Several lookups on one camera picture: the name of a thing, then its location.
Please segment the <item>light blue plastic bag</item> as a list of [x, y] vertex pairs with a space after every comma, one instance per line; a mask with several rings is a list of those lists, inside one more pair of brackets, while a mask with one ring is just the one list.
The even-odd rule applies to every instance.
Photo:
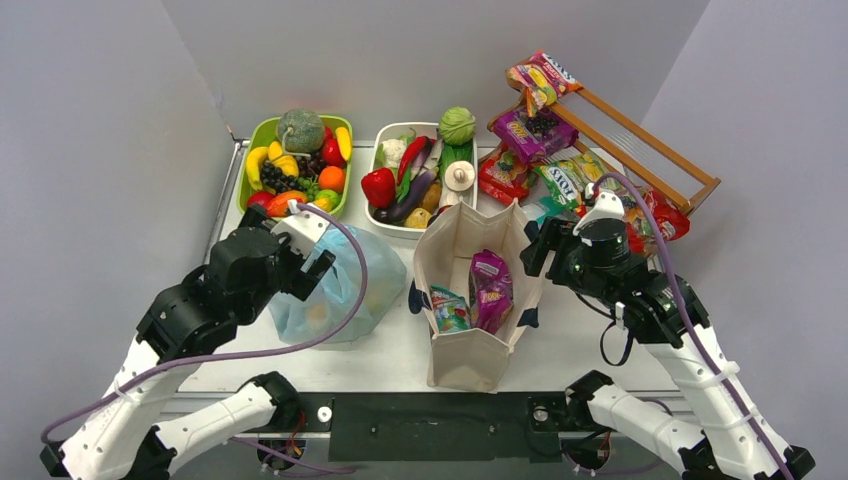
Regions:
[[[405, 285], [407, 267], [389, 243], [381, 237], [349, 225], [367, 264], [367, 289], [354, 317], [326, 342], [352, 342], [370, 334], [395, 304]], [[357, 254], [348, 239], [330, 227], [310, 258], [321, 250], [336, 256], [330, 270], [306, 301], [289, 294], [276, 295], [268, 305], [279, 339], [287, 344], [302, 343], [322, 336], [339, 325], [354, 306], [362, 283]]]

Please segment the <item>large purple snack bag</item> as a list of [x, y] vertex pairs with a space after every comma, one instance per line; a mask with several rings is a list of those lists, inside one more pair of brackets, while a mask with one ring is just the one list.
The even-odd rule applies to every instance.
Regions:
[[495, 335], [514, 305], [513, 282], [507, 262], [488, 249], [474, 254], [468, 284], [471, 323]]

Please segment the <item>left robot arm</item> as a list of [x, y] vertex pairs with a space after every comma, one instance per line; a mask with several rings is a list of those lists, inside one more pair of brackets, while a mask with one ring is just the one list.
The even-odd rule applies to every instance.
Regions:
[[67, 479], [168, 479], [224, 440], [269, 425], [292, 426], [298, 393], [278, 372], [257, 375], [231, 397], [173, 421], [159, 416], [200, 365], [252, 324], [279, 293], [306, 299], [332, 266], [316, 252], [324, 220], [241, 227], [218, 241], [208, 261], [160, 292], [138, 325], [103, 397], [82, 411], [64, 440], [44, 435], [40, 459]]

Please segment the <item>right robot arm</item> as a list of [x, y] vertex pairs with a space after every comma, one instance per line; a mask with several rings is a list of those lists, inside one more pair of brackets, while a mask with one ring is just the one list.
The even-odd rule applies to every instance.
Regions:
[[789, 444], [765, 420], [723, 354], [708, 314], [681, 277], [631, 253], [625, 225], [602, 219], [581, 231], [556, 217], [528, 223], [520, 254], [527, 275], [590, 297], [607, 308], [629, 344], [655, 358], [678, 387], [694, 424], [641, 400], [597, 370], [565, 390], [565, 413], [577, 428], [627, 436], [684, 479], [802, 479], [812, 454]]

